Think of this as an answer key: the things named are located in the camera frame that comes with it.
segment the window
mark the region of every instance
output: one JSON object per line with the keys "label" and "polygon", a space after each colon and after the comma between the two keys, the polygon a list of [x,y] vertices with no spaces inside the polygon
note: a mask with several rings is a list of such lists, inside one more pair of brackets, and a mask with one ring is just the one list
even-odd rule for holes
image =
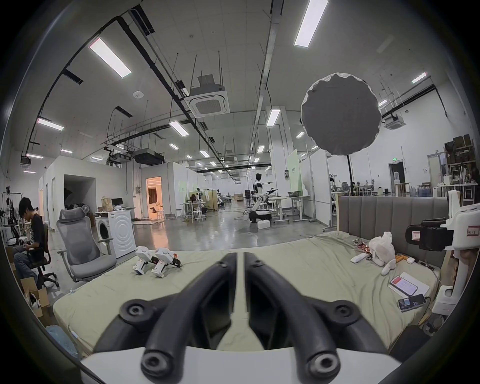
{"label": "window", "polygon": [[148,203],[156,204],[156,188],[148,189]]}

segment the gray upholstered headboard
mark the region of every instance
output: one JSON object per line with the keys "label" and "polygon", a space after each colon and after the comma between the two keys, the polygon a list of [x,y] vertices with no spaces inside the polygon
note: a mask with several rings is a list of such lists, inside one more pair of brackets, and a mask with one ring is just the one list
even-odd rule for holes
{"label": "gray upholstered headboard", "polygon": [[445,251],[423,251],[405,240],[405,229],[422,220],[448,217],[444,197],[340,196],[338,230],[364,239],[392,233],[395,252],[441,267]]}

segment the black t-shirt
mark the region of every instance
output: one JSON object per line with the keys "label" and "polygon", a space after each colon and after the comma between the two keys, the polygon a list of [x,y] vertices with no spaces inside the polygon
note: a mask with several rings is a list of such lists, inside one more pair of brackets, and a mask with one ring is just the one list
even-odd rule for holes
{"label": "black t-shirt", "polygon": [[36,250],[32,248],[29,253],[36,259],[41,259],[43,257],[43,248],[45,247],[45,231],[43,229],[42,218],[35,214],[32,217],[32,231],[33,231],[33,241],[40,244],[41,250]]}

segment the mattress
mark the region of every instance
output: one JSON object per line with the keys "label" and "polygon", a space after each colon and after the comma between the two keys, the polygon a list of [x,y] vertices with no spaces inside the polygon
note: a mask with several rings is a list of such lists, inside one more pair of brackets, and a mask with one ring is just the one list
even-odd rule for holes
{"label": "mattress", "polygon": [[[175,251],[183,266],[168,267],[163,279],[151,273],[137,275],[132,271],[136,257],[118,265],[69,293],[53,305],[59,325],[72,336],[85,355],[92,353],[102,332],[118,314],[120,306],[130,299],[152,300],[180,292],[193,278],[229,252],[238,252],[243,266],[243,252],[252,252],[284,276],[301,294],[325,301],[349,300],[358,305],[387,348],[402,331],[416,324],[425,308],[401,313],[397,301],[401,297],[388,288],[388,282],[402,272],[427,284],[427,296],[436,292],[437,277],[419,264],[401,261],[396,269],[381,276],[381,268],[371,261],[353,264],[359,254],[355,237],[344,232],[269,245],[265,247],[223,251]],[[237,290],[232,327],[218,349],[233,351],[262,350],[260,342],[248,327],[245,304],[243,267],[238,268]]]}

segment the washing machine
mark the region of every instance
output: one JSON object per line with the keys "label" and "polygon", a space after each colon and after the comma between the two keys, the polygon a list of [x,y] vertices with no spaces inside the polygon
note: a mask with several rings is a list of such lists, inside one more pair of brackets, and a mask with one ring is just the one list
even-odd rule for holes
{"label": "washing machine", "polygon": [[[133,252],[137,246],[133,236],[130,211],[96,212],[95,225],[98,239],[109,239],[110,251],[116,258]],[[108,254],[105,243],[99,243],[100,251]]]}

